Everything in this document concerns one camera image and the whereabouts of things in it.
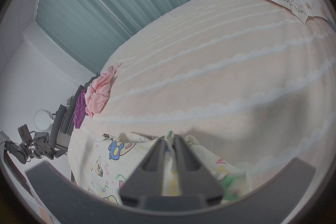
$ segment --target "purple cloth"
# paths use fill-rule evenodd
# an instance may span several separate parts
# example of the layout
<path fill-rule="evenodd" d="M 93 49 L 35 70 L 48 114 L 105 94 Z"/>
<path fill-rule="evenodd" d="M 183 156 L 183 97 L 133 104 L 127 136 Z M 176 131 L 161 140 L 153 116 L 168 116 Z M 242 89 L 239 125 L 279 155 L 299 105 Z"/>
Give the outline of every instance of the purple cloth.
<path fill-rule="evenodd" d="M 85 112 L 86 103 L 85 103 L 85 97 L 84 97 L 85 93 L 86 93 L 86 89 L 82 89 L 81 94 L 78 96 L 78 99 L 76 102 L 76 108 L 73 114 L 73 123 L 76 129 L 81 128 L 84 117 L 86 116 L 86 112 Z"/>

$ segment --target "bed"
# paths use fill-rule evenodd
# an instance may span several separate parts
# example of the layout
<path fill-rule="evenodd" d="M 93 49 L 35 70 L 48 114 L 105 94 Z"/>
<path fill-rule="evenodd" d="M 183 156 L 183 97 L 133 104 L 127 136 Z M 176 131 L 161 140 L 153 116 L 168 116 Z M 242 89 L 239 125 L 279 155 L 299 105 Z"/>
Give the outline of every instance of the bed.
<path fill-rule="evenodd" d="M 68 159 L 89 185 L 102 134 L 153 137 L 169 130 L 251 175 L 255 189 L 290 159 L 326 171 L 335 143 L 336 35 L 268 0 L 191 0 L 146 26 L 111 55 L 119 67 L 100 114 L 74 129 Z"/>

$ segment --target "cartoon print fabric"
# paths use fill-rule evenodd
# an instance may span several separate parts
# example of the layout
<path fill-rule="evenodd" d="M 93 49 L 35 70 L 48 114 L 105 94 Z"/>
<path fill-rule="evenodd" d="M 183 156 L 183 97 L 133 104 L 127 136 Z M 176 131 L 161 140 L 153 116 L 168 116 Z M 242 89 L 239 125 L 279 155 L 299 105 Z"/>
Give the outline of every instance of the cartoon print fabric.
<path fill-rule="evenodd" d="M 175 152 L 172 146 L 174 133 L 170 131 L 165 136 L 165 140 L 167 150 L 164 160 L 162 195 L 176 196 L 180 194 L 180 190 L 179 176 L 175 166 Z M 208 151 L 193 136 L 186 136 L 185 140 L 216 179 L 221 182 L 229 173 L 240 175 L 247 179 L 239 194 L 242 195 L 250 190 L 249 178 L 242 171 Z M 154 143 L 155 138 L 133 133 L 122 133 L 118 137 L 103 134 L 102 140 L 96 141 L 93 145 L 94 159 L 90 160 L 90 167 L 86 169 L 90 180 L 87 189 L 104 200 L 122 204 L 119 189 L 123 187 L 127 178 Z M 95 169 L 92 169 L 92 163 L 95 163 Z"/>

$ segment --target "pink cloth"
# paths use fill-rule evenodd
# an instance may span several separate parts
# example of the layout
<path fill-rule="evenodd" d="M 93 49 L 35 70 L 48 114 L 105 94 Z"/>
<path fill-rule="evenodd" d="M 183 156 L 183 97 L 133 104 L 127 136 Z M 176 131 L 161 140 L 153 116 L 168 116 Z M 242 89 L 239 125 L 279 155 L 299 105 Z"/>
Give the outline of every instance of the pink cloth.
<path fill-rule="evenodd" d="M 102 72 L 87 88 L 85 94 L 85 112 L 90 118 L 103 110 L 110 97 L 112 79 L 120 65 L 121 63 L 111 66 L 106 72 Z"/>

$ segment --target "white round object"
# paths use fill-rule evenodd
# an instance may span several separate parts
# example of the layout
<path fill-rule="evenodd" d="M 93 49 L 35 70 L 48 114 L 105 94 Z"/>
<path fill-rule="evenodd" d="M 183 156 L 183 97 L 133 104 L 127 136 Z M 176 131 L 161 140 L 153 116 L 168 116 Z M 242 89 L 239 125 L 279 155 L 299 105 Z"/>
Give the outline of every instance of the white round object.
<path fill-rule="evenodd" d="M 40 131 L 47 131 L 51 126 L 49 113 L 42 109 L 38 110 L 34 115 L 34 123 Z"/>

